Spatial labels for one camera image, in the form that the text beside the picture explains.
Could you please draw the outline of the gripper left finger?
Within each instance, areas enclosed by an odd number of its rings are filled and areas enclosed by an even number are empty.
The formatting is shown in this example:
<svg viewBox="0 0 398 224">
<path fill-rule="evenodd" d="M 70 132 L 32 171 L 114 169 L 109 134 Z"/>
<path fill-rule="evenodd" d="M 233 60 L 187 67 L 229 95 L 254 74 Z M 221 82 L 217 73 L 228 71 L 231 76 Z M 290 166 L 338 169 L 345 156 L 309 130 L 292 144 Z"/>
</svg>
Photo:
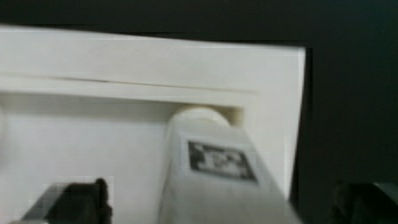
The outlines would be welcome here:
<svg viewBox="0 0 398 224">
<path fill-rule="evenodd" d="M 93 183 L 55 183 L 25 215 L 38 224 L 112 224 L 109 186 L 103 178 Z"/>
</svg>

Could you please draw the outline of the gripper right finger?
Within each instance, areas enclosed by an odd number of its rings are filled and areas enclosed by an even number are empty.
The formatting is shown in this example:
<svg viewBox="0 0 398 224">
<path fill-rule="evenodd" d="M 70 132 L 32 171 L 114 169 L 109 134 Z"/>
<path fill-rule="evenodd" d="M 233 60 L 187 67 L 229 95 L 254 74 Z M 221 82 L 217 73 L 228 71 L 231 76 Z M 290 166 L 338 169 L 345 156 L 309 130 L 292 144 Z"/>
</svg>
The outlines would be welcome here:
<svg viewBox="0 0 398 224">
<path fill-rule="evenodd" d="M 338 183 L 329 224 L 398 224 L 395 183 Z"/>
</svg>

